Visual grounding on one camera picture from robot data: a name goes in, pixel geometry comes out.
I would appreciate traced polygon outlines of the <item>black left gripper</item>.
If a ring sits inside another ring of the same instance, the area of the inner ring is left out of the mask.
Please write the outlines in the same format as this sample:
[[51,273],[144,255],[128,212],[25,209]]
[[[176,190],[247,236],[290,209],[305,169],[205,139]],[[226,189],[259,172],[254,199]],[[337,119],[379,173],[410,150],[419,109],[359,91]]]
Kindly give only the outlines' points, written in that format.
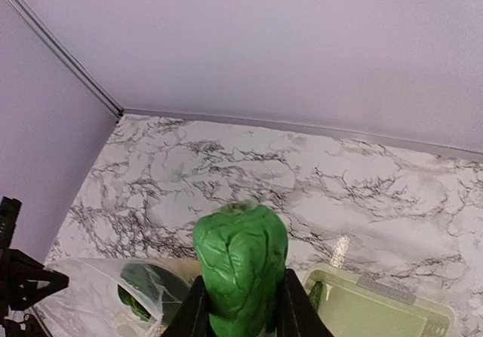
[[46,269],[19,250],[1,249],[1,314],[25,311],[68,285],[67,275]]

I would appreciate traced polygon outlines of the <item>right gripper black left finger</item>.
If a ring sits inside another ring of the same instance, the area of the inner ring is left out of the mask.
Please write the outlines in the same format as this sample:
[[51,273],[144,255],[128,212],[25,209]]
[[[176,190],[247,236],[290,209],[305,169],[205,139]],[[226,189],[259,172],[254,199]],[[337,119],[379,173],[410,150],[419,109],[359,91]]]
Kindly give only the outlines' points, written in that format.
[[202,276],[198,276],[162,337],[208,336],[211,336],[209,299]]

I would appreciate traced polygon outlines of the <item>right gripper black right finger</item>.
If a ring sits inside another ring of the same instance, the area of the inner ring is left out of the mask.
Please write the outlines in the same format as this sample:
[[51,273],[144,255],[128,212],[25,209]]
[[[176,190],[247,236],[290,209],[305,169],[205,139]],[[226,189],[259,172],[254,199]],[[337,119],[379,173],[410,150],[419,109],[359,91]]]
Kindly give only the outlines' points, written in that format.
[[287,268],[278,288],[278,335],[333,337],[313,308],[294,270]]

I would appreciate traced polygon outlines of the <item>dark green cucumber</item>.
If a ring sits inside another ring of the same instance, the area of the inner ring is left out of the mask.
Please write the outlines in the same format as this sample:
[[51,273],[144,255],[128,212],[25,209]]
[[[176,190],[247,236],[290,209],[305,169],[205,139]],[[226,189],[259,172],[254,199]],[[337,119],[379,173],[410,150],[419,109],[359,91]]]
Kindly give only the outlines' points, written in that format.
[[323,288],[324,284],[320,280],[318,280],[315,282],[308,295],[310,304],[316,312],[319,311],[321,305]]

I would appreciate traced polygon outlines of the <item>green white bok choy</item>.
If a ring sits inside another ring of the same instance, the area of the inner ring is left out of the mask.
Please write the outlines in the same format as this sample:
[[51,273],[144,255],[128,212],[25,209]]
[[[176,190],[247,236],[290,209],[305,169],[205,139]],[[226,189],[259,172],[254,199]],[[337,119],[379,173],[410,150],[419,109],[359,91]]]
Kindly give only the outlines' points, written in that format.
[[185,280],[154,264],[128,263],[120,278],[129,286],[118,285],[121,303],[143,322],[160,319],[162,325],[169,325],[189,292]]

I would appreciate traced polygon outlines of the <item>clear zip top bag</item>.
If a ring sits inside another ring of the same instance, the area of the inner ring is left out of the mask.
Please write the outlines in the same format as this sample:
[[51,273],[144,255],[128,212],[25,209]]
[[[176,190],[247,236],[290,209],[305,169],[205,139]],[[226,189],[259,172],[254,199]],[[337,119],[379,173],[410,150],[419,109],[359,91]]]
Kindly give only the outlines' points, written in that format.
[[160,336],[168,327],[160,319],[143,322],[118,297],[128,263],[149,263],[173,272],[191,287],[200,264],[191,259],[71,258],[51,262],[48,269],[69,277],[69,285],[37,303],[33,311],[50,336]]

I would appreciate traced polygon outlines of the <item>light green leafy vegetable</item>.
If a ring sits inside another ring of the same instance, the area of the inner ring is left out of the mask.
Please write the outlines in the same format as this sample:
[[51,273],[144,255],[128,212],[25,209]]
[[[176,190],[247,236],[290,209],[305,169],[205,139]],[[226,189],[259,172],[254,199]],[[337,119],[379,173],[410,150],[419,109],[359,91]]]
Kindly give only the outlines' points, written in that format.
[[279,216],[260,204],[229,204],[203,216],[193,245],[216,336],[259,336],[272,325],[288,254]]

